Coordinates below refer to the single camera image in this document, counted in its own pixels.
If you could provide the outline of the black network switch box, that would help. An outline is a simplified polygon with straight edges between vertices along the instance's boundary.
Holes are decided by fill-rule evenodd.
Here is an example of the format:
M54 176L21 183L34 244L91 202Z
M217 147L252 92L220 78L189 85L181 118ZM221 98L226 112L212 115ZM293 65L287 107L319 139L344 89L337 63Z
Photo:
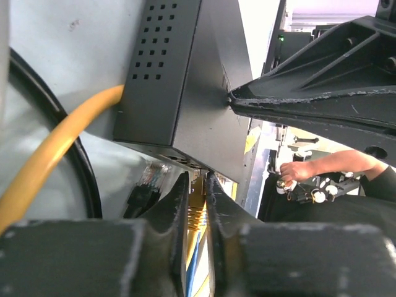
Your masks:
M252 78L238 1L146 1L113 140L238 182L249 121L229 92Z

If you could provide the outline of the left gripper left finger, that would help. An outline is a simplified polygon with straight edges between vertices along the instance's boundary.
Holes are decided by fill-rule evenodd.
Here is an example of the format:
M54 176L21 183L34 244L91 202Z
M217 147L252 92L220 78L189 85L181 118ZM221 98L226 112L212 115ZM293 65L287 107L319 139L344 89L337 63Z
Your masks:
M2 296L184 296L189 175L141 217L22 220L1 236Z

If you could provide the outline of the operator forearm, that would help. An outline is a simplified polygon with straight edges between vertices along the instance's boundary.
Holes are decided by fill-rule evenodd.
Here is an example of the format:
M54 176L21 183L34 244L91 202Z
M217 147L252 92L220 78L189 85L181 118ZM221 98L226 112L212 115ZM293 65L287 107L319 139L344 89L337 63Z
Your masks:
M331 172L363 172L369 180L378 177L388 167L388 164L357 150L335 152L308 162L309 172L313 175Z

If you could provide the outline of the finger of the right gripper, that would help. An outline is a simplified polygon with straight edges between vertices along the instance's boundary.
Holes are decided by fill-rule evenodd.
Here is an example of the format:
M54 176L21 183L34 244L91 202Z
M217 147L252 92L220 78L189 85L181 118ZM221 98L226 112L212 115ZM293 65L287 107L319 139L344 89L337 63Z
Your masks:
M309 103L395 94L395 24L366 16L334 26L260 78L230 92L231 106Z
M336 114L335 107L321 108L318 111L299 111L298 107L307 107L305 103L285 103L273 105L251 100L234 100L230 102L231 109L240 116L273 121L279 124L301 127L303 124L328 124L337 127L347 127L354 130L372 132L385 138L395 137L395 123L378 119L365 118L358 115Z

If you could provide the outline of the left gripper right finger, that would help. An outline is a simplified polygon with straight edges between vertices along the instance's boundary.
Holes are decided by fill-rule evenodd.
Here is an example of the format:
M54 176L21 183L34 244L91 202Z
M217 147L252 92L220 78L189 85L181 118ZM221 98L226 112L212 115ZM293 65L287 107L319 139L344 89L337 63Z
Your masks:
M371 225L264 223L206 181L211 296L394 296L395 247Z

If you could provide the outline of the operator hand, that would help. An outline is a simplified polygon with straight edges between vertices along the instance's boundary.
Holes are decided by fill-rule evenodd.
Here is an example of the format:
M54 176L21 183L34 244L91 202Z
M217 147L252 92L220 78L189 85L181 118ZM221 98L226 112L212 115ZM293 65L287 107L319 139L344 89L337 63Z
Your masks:
M280 166L280 176L285 182L304 181L312 176L312 166L309 162L294 161Z

